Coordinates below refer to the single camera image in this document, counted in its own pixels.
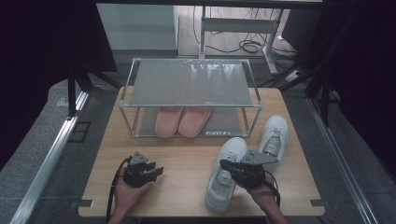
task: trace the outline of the metal frame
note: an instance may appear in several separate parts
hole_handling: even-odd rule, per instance
[[[259,118],[259,115],[262,112],[263,103],[262,103],[262,99],[260,97],[259,91],[257,90],[257,86],[256,86],[256,83],[255,83],[255,80],[254,80],[254,76],[252,74],[252,71],[251,71],[251,68],[250,68],[248,60],[240,60],[240,61],[242,63],[244,72],[245,73],[248,72],[250,74],[250,76],[251,76],[251,79],[252,79],[252,82],[253,82],[253,86],[254,86],[254,89],[255,89],[255,93],[256,93],[256,97],[257,97],[257,99],[255,98],[254,100],[257,101],[257,103],[252,104],[252,105],[212,105],[212,106],[213,107],[230,107],[230,108],[233,107],[233,108],[238,108],[238,109],[240,108],[242,110],[242,117],[243,117],[243,120],[244,120],[244,125],[245,125],[246,132],[244,133],[244,130],[242,130],[241,133],[232,133],[232,132],[225,132],[223,134],[206,134],[206,133],[203,134],[202,133],[202,134],[199,134],[198,136],[200,136],[200,137],[220,137],[220,136],[221,137],[232,137],[232,136],[250,137],[250,134],[251,134],[251,132],[253,131],[253,129],[255,127],[255,124],[256,124],[256,122],[257,122],[257,120]],[[202,106],[202,105],[181,105],[181,104],[177,104],[177,105],[157,105],[157,104],[156,105],[151,105],[151,104],[131,105],[131,104],[126,103],[125,102],[125,97],[126,97],[128,86],[130,84],[131,76],[132,76],[134,71],[137,72],[137,70],[134,67],[135,66],[139,66],[139,64],[140,64],[140,59],[133,59],[132,66],[131,66],[131,69],[130,69],[130,73],[129,73],[129,76],[127,78],[126,84],[124,86],[124,90],[122,92],[122,95],[121,95],[121,98],[120,98],[120,103],[119,103],[120,112],[122,114],[122,117],[123,117],[123,119],[125,121],[125,124],[127,126],[127,129],[129,131],[129,134],[131,135],[131,137],[156,137],[156,135],[154,133],[153,134],[140,134],[140,133],[137,133],[136,127],[137,127],[137,122],[139,120],[139,116],[141,114],[141,111],[140,111],[141,107],[149,108],[149,107],[161,107],[161,106],[183,106],[183,107]],[[134,122],[133,123],[128,120],[128,117],[126,116],[126,113],[125,113],[125,109],[127,109],[128,107],[136,109],[136,112],[134,114]],[[248,116],[247,116],[247,113],[246,113],[246,108],[257,109],[257,113],[256,113],[253,121],[251,121],[251,124],[249,124]]]
[[[27,190],[23,200],[17,209],[14,217],[11,219],[11,224],[19,224],[26,223],[32,215],[32,212],[35,208],[35,205],[43,191],[44,187],[46,187],[48,180],[50,179],[50,175],[52,174],[53,169],[56,166],[63,150],[66,145],[67,139],[69,138],[73,128],[75,127],[80,111],[84,106],[89,94],[86,92],[82,92],[78,99],[76,100],[76,114],[73,118],[68,118],[61,130],[58,133],[52,147],[49,150],[49,153],[44,159],[43,164],[35,176],[32,184]]]
[[[202,7],[201,16],[201,44],[199,46],[199,59],[205,58],[205,32],[231,32],[231,33],[258,33],[269,34],[268,44],[262,49],[265,61],[271,75],[278,74],[274,60],[271,56],[271,48],[276,38],[277,28],[282,18],[283,9],[280,9],[274,21],[271,20],[245,20],[245,19],[220,19],[207,18],[206,9]]]
[[[207,7],[268,7],[290,9],[322,9],[324,7],[345,7],[353,3],[344,1],[323,2],[322,0],[96,0],[95,3],[207,6]]]

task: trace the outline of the human hand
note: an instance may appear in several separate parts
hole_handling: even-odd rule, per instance
[[[265,180],[274,185],[274,178],[265,174]],[[247,189],[247,193],[253,198],[253,201],[259,205],[260,209],[268,216],[270,223],[273,224],[287,224],[288,221],[280,211],[279,206],[276,203],[275,194],[266,185],[262,184],[255,189]]]
[[[265,174],[265,180],[271,185],[274,185],[274,178],[271,175]],[[264,211],[265,213],[268,209],[272,209],[274,206],[277,207],[275,194],[264,184],[255,189],[246,189],[247,193],[250,194],[253,201]]]
[[[139,199],[154,185],[154,182],[148,182],[138,189],[134,189],[126,184],[122,177],[125,173],[125,167],[121,168],[120,175],[117,180],[114,197],[116,206],[113,215],[108,223],[121,223],[128,215],[129,211],[137,204]]]

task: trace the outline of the forearm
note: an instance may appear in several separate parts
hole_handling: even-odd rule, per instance
[[[260,206],[262,211],[267,215],[271,224],[287,224],[289,223],[283,216],[277,204]]]
[[[121,224],[127,216],[127,212],[115,210],[107,224]]]

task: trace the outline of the black cable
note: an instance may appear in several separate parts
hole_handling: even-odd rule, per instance
[[[291,70],[292,67],[290,67],[290,68],[288,68],[288,69],[282,71],[281,73],[279,73],[278,76],[276,76],[276,77],[274,77],[274,78],[271,78],[271,79],[269,79],[269,80],[267,80],[267,81],[265,81],[265,82],[259,84],[257,87],[258,87],[258,88],[259,88],[259,87],[262,87],[262,86],[264,86],[265,84],[271,83],[271,82],[273,82],[273,83],[272,83],[269,87],[273,87],[273,86],[275,85],[275,83],[278,83],[278,82],[280,82],[281,80],[283,80],[283,77],[289,73],[289,71]]]
[[[271,55],[274,57],[283,58],[283,59],[291,59],[291,60],[294,60],[297,57],[297,54],[291,54],[291,55],[281,54],[274,50],[271,50]]]
[[[276,64],[278,67],[280,67],[280,68],[286,68],[286,69],[289,69],[289,68],[290,68],[289,66],[288,66],[288,67],[285,67],[284,65],[280,64],[280,63],[279,63],[279,60],[288,60],[288,61],[290,61],[290,60],[292,60],[291,58],[280,57],[280,58],[276,58],[276,59],[275,59],[275,64]]]
[[[263,181],[263,184],[265,186],[267,186],[275,194],[275,196],[276,196],[276,204],[277,204],[277,206],[280,206],[280,193],[279,193],[279,190],[278,190],[276,179],[268,171],[265,171],[265,173],[267,173],[268,175],[270,175],[274,179],[274,183],[276,184],[276,186],[274,187],[271,183],[269,183],[266,180]]]
[[[257,16],[258,16],[258,14],[259,14],[259,10],[260,10],[260,9],[257,8],[256,13],[255,13],[255,15],[254,15],[254,17],[253,17],[254,8],[251,8],[251,9],[247,12],[247,14],[245,14],[245,17],[244,17],[244,18],[246,18],[246,17],[248,16],[248,14],[250,13],[250,18],[251,18],[251,19],[256,19]],[[271,20],[271,18],[272,18],[273,13],[274,13],[274,9],[272,8],[271,14],[270,14],[270,20]],[[192,12],[192,29],[193,29],[195,41],[200,45],[201,43],[200,43],[200,41],[198,40],[198,37],[197,37],[197,35],[196,35],[196,31],[195,31],[195,7],[193,7],[193,12]],[[221,34],[221,33],[222,33],[222,32],[217,32],[217,33],[211,32],[212,35],[218,35],[218,34]],[[262,37],[262,39],[263,39],[263,41],[264,41],[263,44],[260,43],[259,41],[254,41],[254,40],[253,40],[253,38],[254,38],[256,35],[259,35],[259,36]],[[239,48],[238,48],[238,49],[223,50],[223,49],[217,49],[217,48],[212,47],[212,46],[205,46],[205,47],[206,47],[206,48],[209,48],[209,49],[214,49],[214,50],[217,50],[217,51],[223,52],[223,53],[233,53],[233,52],[236,52],[236,51],[242,49],[242,50],[243,50],[244,52],[246,52],[246,53],[254,54],[254,53],[257,53],[257,52],[261,51],[261,50],[264,48],[265,44],[267,44],[267,41],[266,41],[266,40],[267,40],[267,36],[268,36],[268,34],[265,34],[265,38],[262,36],[262,34],[255,34],[254,36],[251,36],[251,33],[248,33],[247,36],[245,37],[245,39],[244,39],[244,40],[241,40],[241,41],[239,42],[239,44],[238,44],[238,45],[239,45]],[[295,57],[295,56],[297,55],[297,54],[295,54],[295,55],[284,55],[284,54],[279,54],[279,53],[275,52],[275,50],[277,50],[277,51],[282,51],[282,52],[290,52],[290,53],[297,53],[297,52],[296,52],[296,51],[292,51],[292,50],[283,50],[283,49],[276,49],[276,48],[271,47],[271,54],[274,55],[274,56],[277,56],[277,57],[290,57],[291,59],[293,59],[293,57]]]
[[[297,63],[294,63],[290,68],[286,69],[281,74],[279,74],[279,76],[276,77],[276,81],[274,81],[269,87],[272,88],[279,85],[285,79],[285,77],[289,75],[290,71],[293,68],[297,67],[297,65],[298,65]]]
[[[212,7],[209,8],[209,12],[210,12],[209,16],[212,17]],[[219,7],[218,7],[218,13],[220,14],[220,17],[223,18],[221,13],[220,13],[220,11],[219,11]],[[210,32],[210,34],[212,34],[212,35],[219,35],[221,33],[222,32],[212,32],[212,31]]]
[[[130,158],[125,159],[121,164],[119,169],[117,170],[116,174],[114,175],[113,182],[111,182],[111,187],[110,187],[110,192],[108,193],[108,201],[107,201],[107,211],[106,211],[106,223],[110,220],[110,213],[111,213],[111,204],[113,204],[113,195],[114,195],[114,190],[116,189],[117,186],[117,180],[120,177],[120,170],[125,162],[128,162],[131,160]]]

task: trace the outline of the wooden table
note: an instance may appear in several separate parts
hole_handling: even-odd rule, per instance
[[[290,127],[290,142],[285,157],[274,173],[281,195],[281,210],[285,216],[320,216],[323,206],[312,206],[320,200],[318,189],[290,120],[282,95],[277,89],[259,89],[264,103],[256,128],[245,138],[248,149],[257,149],[262,139],[262,127],[271,116],[283,116]],[[213,162],[229,140],[226,137],[201,138],[132,138],[119,110],[120,90],[82,200],[92,200],[91,207],[80,207],[83,217],[104,217],[111,181],[120,163],[141,152],[164,167],[163,175],[140,201],[133,217],[251,217],[264,216],[250,195],[238,186],[232,203],[224,214],[216,214],[205,206],[205,194]]]

